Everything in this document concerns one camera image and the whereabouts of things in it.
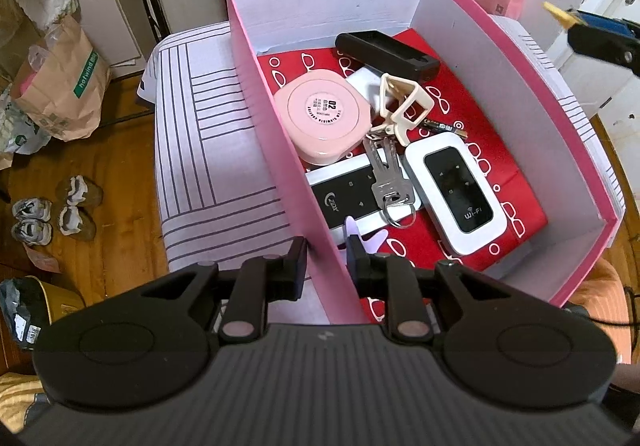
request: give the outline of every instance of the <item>pink box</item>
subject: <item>pink box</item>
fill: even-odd
[[[292,231],[310,243],[309,273],[332,323],[364,322],[257,55],[334,46],[341,32],[415,29],[475,97],[548,217],[485,273],[563,304],[617,227],[600,175],[549,86],[473,0],[227,0],[238,76]]]

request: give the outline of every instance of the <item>beige plastic clip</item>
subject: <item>beige plastic clip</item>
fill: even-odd
[[[382,74],[380,78],[380,116],[385,120],[374,126],[369,133],[385,132],[388,136],[395,136],[402,146],[409,146],[407,132],[416,128],[435,106],[433,98],[417,82],[405,80],[391,74]],[[390,112],[385,105],[385,98],[391,95],[398,100],[398,108]],[[405,116],[407,110],[418,103],[424,111],[415,119]]]

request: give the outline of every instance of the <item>pink compact case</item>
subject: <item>pink compact case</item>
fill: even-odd
[[[335,72],[309,71],[273,99],[298,155],[310,164],[337,162],[371,128],[369,103]]]

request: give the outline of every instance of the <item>red cloth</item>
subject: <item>red cloth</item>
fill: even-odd
[[[395,38],[440,59],[413,29],[401,32]],[[362,67],[359,62],[341,55],[335,48],[260,56],[258,61],[272,93],[308,70],[327,69],[348,77]],[[546,216],[511,153],[455,74],[442,63],[436,79],[429,81],[424,87],[436,101],[428,118],[468,131],[466,144],[478,159],[482,171],[488,172],[487,180],[510,220],[507,231],[490,245],[469,256],[453,258],[465,266],[482,271],[542,229],[546,225]],[[409,139],[414,141],[429,135],[428,131],[417,129],[409,133]],[[359,146],[348,158],[363,152],[364,148]],[[417,220],[409,229],[387,229],[389,237],[380,252],[405,256],[417,267],[428,269],[432,269],[438,260],[452,258],[444,251],[440,237],[425,210],[418,211]],[[382,320],[382,302],[363,300],[362,304],[372,322]]]

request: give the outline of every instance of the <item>keys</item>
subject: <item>keys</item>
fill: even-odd
[[[414,204],[414,186],[409,179],[405,179],[398,162],[396,146],[388,137],[383,139],[385,158],[387,164],[382,162],[375,143],[370,139],[364,139],[364,149],[373,166],[373,174],[376,183],[371,187],[376,203],[381,210],[386,211],[392,206],[401,204]]]

